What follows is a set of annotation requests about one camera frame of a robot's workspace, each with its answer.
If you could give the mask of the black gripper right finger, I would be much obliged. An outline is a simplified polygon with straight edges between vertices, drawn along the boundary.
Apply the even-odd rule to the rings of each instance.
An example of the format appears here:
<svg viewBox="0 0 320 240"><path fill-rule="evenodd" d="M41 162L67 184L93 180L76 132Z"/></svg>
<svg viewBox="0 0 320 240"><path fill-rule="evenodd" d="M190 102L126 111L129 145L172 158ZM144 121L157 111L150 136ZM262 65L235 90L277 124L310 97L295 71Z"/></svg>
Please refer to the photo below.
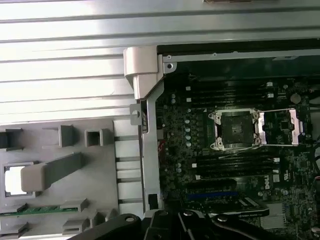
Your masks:
<svg viewBox="0 0 320 240"><path fill-rule="evenodd" d="M178 213L186 240L282 240L283 237L242 221L236 217L218 214L214 217L199 211Z"/></svg>

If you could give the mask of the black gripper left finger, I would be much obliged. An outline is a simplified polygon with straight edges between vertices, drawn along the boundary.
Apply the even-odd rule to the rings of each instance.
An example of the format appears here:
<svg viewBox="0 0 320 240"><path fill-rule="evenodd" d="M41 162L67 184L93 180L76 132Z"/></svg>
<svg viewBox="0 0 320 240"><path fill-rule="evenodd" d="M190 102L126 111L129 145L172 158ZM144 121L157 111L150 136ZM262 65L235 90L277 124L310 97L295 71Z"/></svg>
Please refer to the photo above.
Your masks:
<svg viewBox="0 0 320 240"><path fill-rule="evenodd" d="M125 213L72 236L71 240L174 240L179 227L166 210L151 210L141 219Z"/></svg>

